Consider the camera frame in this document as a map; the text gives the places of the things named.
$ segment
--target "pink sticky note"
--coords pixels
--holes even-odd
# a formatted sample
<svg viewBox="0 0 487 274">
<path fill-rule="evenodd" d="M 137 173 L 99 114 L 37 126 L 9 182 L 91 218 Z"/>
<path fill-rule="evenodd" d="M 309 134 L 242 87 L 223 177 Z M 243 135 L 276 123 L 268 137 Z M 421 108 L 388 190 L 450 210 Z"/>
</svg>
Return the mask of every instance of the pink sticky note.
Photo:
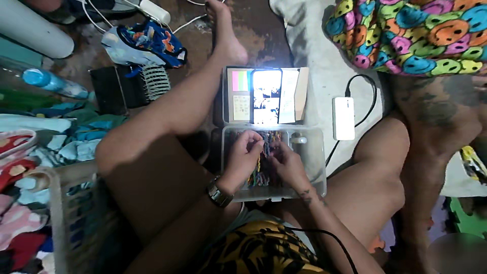
<svg viewBox="0 0 487 274">
<path fill-rule="evenodd" d="M 232 91 L 239 91 L 239 72 L 232 71 Z"/>
</svg>

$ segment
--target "wristwatch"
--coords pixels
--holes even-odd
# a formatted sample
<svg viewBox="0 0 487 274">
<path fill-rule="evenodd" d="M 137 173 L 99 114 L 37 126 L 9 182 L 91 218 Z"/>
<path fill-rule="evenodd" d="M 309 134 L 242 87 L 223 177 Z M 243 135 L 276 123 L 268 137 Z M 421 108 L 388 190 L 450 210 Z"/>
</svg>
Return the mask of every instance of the wristwatch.
<svg viewBox="0 0 487 274">
<path fill-rule="evenodd" d="M 218 178 L 220 176 L 216 176 L 216 178 L 211 180 L 210 184 L 206 187 L 206 192 L 214 204 L 219 207 L 226 207 L 233 200 L 233 195 L 225 195 L 216 187 L 216 180 Z"/>
</svg>

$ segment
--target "hand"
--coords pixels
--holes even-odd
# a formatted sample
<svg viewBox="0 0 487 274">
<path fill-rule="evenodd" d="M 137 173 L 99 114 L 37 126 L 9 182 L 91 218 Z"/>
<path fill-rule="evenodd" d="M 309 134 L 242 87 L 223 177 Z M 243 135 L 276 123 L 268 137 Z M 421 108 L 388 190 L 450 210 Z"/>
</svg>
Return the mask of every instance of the hand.
<svg viewBox="0 0 487 274">
<path fill-rule="evenodd" d="M 244 131 L 230 150 L 226 170 L 216 183 L 218 189 L 235 194 L 254 171 L 263 146 L 264 140 L 257 132 Z"/>
<path fill-rule="evenodd" d="M 271 147 L 274 150 L 270 153 L 268 159 L 276 168 L 277 174 L 281 179 L 299 194 L 305 190 L 312 189 L 308 176 L 304 171 L 301 157 L 283 142 L 273 142 Z"/>
</svg>

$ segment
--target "smiley face fabric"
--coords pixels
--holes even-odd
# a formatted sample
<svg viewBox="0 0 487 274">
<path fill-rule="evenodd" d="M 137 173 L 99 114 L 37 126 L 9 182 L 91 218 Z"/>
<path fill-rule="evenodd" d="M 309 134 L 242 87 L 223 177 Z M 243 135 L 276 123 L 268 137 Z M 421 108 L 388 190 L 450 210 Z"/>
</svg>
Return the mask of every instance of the smiley face fabric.
<svg viewBox="0 0 487 274">
<path fill-rule="evenodd" d="M 325 32 L 359 68 L 487 74 L 487 0 L 342 0 Z"/>
</svg>

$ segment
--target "phone screen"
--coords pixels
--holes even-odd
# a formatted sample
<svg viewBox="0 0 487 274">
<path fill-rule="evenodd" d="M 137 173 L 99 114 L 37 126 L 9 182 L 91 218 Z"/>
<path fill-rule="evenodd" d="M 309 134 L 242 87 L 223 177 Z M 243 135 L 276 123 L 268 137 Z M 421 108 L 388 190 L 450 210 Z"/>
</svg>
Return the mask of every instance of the phone screen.
<svg viewBox="0 0 487 274">
<path fill-rule="evenodd" d="M 279 118 L 282 70 L 252 72 L 254 124 L 275 125 Z"/>
</svg>

